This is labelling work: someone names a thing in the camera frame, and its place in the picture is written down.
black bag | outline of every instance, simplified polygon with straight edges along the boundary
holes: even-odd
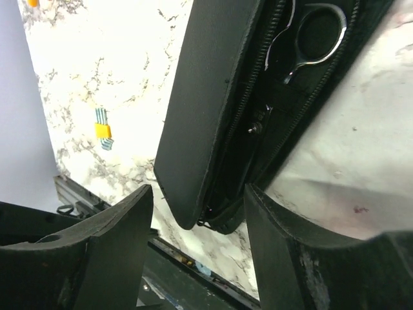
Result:
[[[178,224],[244,220],[392,0],[194,0],[155,174]]]

yellow tag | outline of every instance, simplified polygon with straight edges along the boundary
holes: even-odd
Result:
[[[95,131],[96,131],[97,138],[111,138],[112,137],[112,133],[110,132],[109,125],[102,125],[102,124],[95,123]]]
[[[35,8],[39,5],[39,0],[28,0],[28,5]]]

scissor handle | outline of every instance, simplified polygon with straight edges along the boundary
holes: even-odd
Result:
[[[299,46],[298,46],[299,33],[301,31],[301,27],[305,24],[305,21],[307,20],[307,18],[311,14],[313,14],[314,12],[317,12],[320,9],[327,9],[327,10],[332,11],[339,20],[339,25],[340,25],[341,30],[337,38],[336,44],[328,51],[327,54],[317,59],[309,59],[299,49]],[[346,30],[347,30],[346,15],[344,14],[343,10],[340,9],[340,7],[338,7],[337,5],[332,5],[330,3],[310,3],[310,4],[305,5],[305,11],[303,13],[303,17],[301,18],[301,22],[297,30],[296,40],[294,42],[295,50],[296,50],[296,62],[290,74],[285,78],[284,84],[288,84],[290,82],[291,78],[293,77],[293,75],[296,73],[296,71],[299,68],[303,66],[307,66],[307,65],[317,65],[319,63],[323,63],[324,61],[328,60],[339,48],[341,42],[343,41]]]

black plastic part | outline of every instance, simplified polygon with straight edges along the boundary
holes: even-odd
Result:
[[[148,253],[146,254],[147,256],[150,255],[150,248],[148,248]],[[155,292],[150,284],[145,280],[145,269],[146,267],[143,268],[143,277],[141,280],[141,289],[139,290],[139,301],[147,306],[159,306],[161,305],[164,310],[176,310],[176,308],[167,302],[165,299],[163,299],[163,296],[159,295],[159,292]]]
[[[243,310],[259,308],[252,302],[249,306],[242,304],[187,266],[176,260],[171,260],[166,252],[151,242],[148,244],[143,276],[144,280],[159,285],[175,309]],[[139,297],[143,302],[153,302],[153,300],[145,300],[143,292]]]
[[[219,216],[209,219],[212,229],[220,234],[232,234],[245,220],[243,200],[227,207]]]
[[[10,212],[9,219],[21,216],[24,232],[14,235],[52,231],[46,224],[37,229],[30,219],[30,213],[39,219],[41,212],[12,208],[17,213]],[[65,222],[60,227],[78,223],[36,243],[0,247],[1,309],[135,309],[152,211],[152,188],[144,185],[82,222],[55,214],[57,222]]]
[[[263,310],[413,309],[413,233],[362,241],[328,231],[247,185]]]
[[[169,310],[164,304],[157,305],[142,305],[141,307],[136,307],[136,310]]]
[[[79,222],[77,218],[0,201],[0,246],[19,242],[34,243],[48,234]]]

